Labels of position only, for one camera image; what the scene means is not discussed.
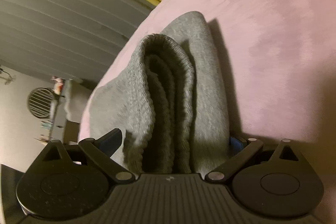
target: bed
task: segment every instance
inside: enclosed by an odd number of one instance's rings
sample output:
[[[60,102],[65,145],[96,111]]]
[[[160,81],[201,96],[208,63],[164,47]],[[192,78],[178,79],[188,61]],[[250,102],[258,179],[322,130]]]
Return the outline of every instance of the bed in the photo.
[[[315,214],[336,223],[336,0],[163,0],[98,87],[126,67],[141,38],[191,10],[204,15],[217,47],[231,132],[295,140],[324,183]],[[90,136],[89,106],[80,139]]]

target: wall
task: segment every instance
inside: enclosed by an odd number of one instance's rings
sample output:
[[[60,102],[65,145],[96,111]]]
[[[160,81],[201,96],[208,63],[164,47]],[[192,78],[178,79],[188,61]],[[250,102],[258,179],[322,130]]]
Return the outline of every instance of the wall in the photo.
[[[29,93],[38,87],[52,87],[51,83],[2,68],[16,75],[16,80],[4,85],[0,79],[0,164],[25,172],[44,145],[34,138],[47,131],[41,120],[31,115],[26,102]]]

